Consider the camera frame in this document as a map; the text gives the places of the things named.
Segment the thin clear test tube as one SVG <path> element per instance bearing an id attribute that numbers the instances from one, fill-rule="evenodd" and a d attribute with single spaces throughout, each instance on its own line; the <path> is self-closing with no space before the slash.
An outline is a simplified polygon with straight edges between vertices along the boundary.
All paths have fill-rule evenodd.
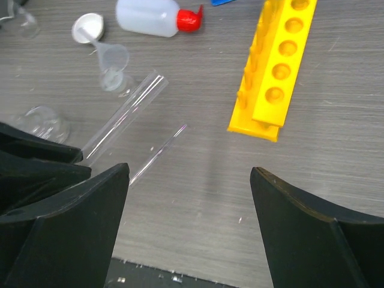
<path id="1" fill-rule="evenodd" d="M 188 125 L 182 124 L 175 132 L 141 165 L 139 170 L 130 179 L 129 187 L 135 186 L 143 175 L 164 155 L 174 143 L 185 133 Z"/>

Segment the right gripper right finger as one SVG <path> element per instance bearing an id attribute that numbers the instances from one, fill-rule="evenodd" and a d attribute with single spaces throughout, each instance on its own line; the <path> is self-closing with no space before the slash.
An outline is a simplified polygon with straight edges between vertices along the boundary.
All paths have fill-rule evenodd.
<path id="1" fill-rule="evenodd" d="M 261 167 L 251 192 L 274 287 L 382 287 L 383 218 L 336 205 Z"/>

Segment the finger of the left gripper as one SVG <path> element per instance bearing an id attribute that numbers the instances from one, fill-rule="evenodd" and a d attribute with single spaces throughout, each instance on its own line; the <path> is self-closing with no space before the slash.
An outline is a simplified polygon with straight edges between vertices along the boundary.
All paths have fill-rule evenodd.
<path id="1" fill-rule="evenodd" d="M 1 214 L 89 179 L 91 168 L 1 152 Z"/>
<path id="2" fill-rule="evenodd" d="M 1 123 L 1 151 L 21 158 L 69 164 L 83 160 L 80 148 L 41 139 L 3 122 Z"/>

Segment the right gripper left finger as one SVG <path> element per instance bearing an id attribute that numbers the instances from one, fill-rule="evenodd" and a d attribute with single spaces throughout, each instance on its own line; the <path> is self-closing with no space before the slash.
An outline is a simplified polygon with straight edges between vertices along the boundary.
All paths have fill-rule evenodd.
<path id="1" fill-rule="evenodd" d="M 1 217 L 2 287 L 103 287 L 130 169 L 97 176 Z"/>

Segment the large clear test tube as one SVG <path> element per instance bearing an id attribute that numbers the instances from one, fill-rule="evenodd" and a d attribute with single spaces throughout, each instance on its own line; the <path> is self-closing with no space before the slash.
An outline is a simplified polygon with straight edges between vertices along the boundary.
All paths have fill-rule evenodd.
<path id="1" fill-rule="evenodd" d="M 81 164 L 92 166 L 111 147 L 122 132 L 140 115 L 140 113 L 169 84 L 157 71 L 153 71 L 131 92 L 121 107 L 91 137 L 82 148 Z"/>

